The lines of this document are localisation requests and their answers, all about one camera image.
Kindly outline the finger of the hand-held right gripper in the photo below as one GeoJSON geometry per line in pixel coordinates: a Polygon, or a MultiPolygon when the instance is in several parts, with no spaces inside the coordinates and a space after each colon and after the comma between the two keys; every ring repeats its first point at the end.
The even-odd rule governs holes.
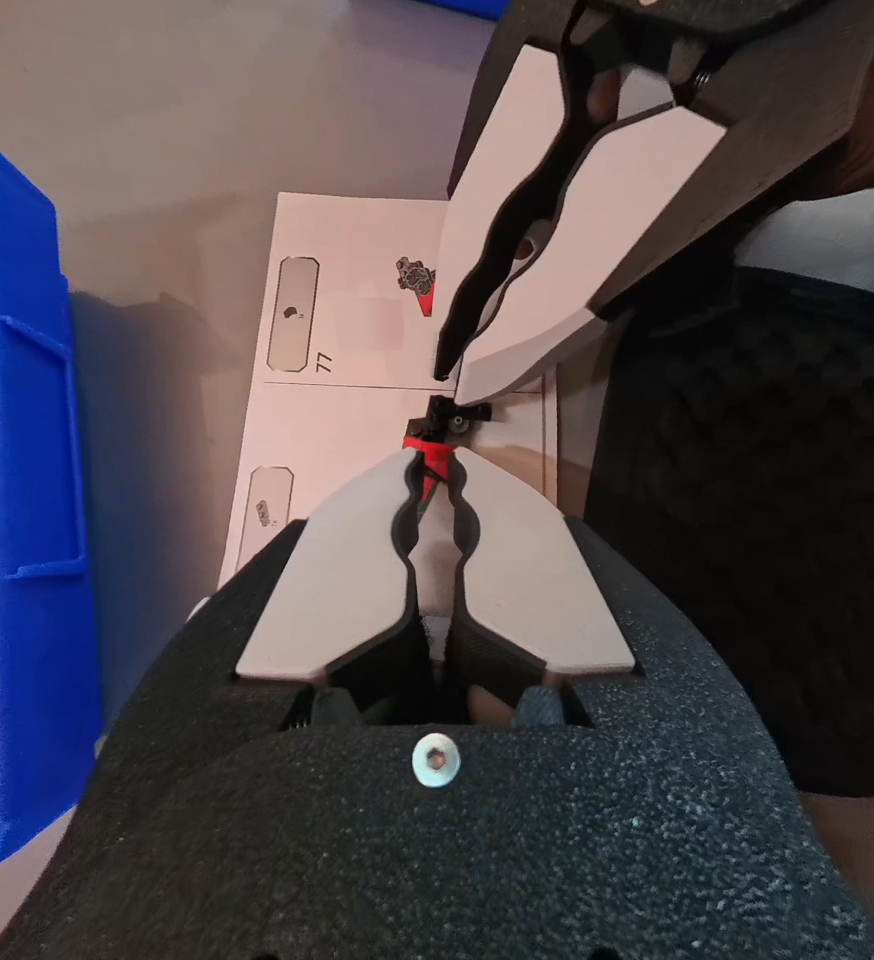
{"type": "Polygon", "coordinates": [[[588,302],[646,234],[726,128],[680,106],[632,117],[597,138],[563,193],[547,242],[498,299],[495,324],[467,351],[459,405],[533,380],[607,327],[588,302]]]}
{"type": "Polygon", "coordinates": [[[614,15],[502,15],[470,92],[447,186],[433,316],[433,377],[463,383],[471,343],[496,323],[518,248],[556,219],[596,133],[617,117],[622,23],[614,15]]]}

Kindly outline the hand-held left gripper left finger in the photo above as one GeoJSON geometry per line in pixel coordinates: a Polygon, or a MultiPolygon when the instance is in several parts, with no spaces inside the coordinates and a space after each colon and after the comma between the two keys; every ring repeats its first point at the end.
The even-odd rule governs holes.
{"type": "Polygon", "coordinates": [[[427,671],[409,558],[425,472],[422,451],[398,450],[313,510],[237,662],[240,678],[398,687],[427,671]]]}

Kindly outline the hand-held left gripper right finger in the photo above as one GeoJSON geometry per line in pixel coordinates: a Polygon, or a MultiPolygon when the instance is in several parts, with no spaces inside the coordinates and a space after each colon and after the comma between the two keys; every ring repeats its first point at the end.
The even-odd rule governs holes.
{"type": "Polygon", "coordinates": [[[568,520],[467,448],[447,460],[454,575],[450,666],[467,685],[563,687],[637,661],[568,520]]]}

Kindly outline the red black brick assembly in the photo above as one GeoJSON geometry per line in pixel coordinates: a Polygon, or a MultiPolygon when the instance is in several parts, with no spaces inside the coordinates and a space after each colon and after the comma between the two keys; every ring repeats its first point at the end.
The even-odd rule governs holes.
{"type": "Polygon", "coordinates": [[[490,422],[492,414],[489,401],[460,406],[449,396],[433,394],[423,416],[408,420],[403,447],[418,450],[424,461],[418,520],[431,505],[438,486],[447,483],[450,453],[464,443],[475,426],[490,422]]]}

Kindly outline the blue storage bin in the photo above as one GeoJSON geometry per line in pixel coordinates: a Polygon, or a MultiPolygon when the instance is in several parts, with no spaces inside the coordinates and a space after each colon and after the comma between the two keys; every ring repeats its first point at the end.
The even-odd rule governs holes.
{"type": "Polygon", "coordinates": [[[0,863],[76,804],[103,727],[58,240],[0,153],[0,863]]]}
{"type": "Polygon", "coordinates": [[[432,0],[419,1],[429,6],[446,9],[465,16],[489,21],[498,20],[509,1],[506,0],[432,0]]]}

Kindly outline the white instruction booklet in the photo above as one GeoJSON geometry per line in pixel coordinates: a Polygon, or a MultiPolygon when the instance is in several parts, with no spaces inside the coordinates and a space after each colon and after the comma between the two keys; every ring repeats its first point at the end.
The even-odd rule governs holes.
{"type": "Polygon", "coordinates": [[[281,193],[217,580],[399,450],[431,377],[447,202],[281,193]]]}

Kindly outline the black quilted cushion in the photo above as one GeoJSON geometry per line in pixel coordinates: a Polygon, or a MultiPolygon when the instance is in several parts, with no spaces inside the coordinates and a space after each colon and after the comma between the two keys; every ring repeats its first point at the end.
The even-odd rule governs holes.
{"type": "Polygon", "coordinates": [[[874,293],[739,268],[635,315],[584,518],[713,646],[799,789],[874,796],[874,293]]]}

